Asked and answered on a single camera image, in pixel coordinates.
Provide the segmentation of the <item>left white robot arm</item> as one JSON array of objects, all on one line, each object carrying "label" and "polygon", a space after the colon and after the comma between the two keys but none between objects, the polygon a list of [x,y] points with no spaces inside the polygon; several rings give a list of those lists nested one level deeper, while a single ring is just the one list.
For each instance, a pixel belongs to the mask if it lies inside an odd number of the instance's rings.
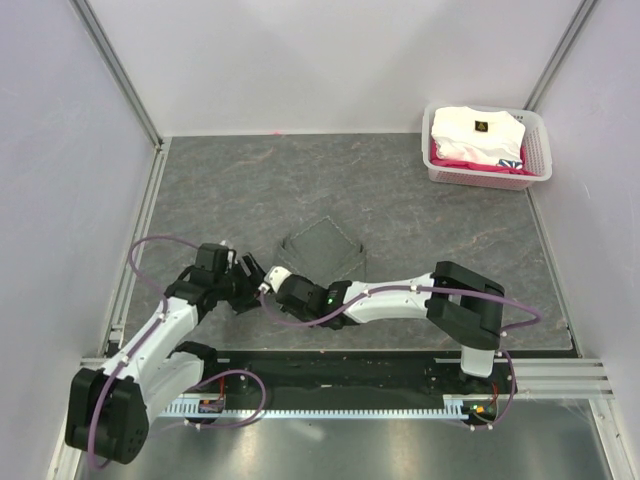
[{"label": "left white robot arm", "polygon": [[208,393],[219,382],[215,349],[185,341],[226,302],[236,313],[257,307],[265,275],[255,258],[228,245],[204,243],[167,287],[144,326],[99,368],[81,368],[70,385],[65,443],[85,452],[89,466],[130,463],[159,414],[183,392]]}]

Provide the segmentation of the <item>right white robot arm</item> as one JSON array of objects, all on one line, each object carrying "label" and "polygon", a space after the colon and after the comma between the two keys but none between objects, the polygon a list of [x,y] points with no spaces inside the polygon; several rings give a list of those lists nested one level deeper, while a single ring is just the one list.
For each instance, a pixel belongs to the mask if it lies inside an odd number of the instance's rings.
[{"label": "right white robot arm", "polygon": [[483,392],[494,381],[504,287],[451,261],[411,279],[382,283],[335,281],[322,287],[275,266],[265,282],[281,310],[309,325],[333,330],[374,321],[428,320],[461,346],[458,381]]}]

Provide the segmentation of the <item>grey cloth napkin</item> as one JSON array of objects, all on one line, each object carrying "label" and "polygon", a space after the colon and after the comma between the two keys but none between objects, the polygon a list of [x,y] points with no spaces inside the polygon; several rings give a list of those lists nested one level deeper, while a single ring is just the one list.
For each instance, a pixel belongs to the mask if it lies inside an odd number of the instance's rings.
[{"label": "grey cloth napkin", "polygon": [[320,214],[278,240],[272,264],[321,286],[340,280],[364,281],[367,252],[361,240],[331,214]]}]

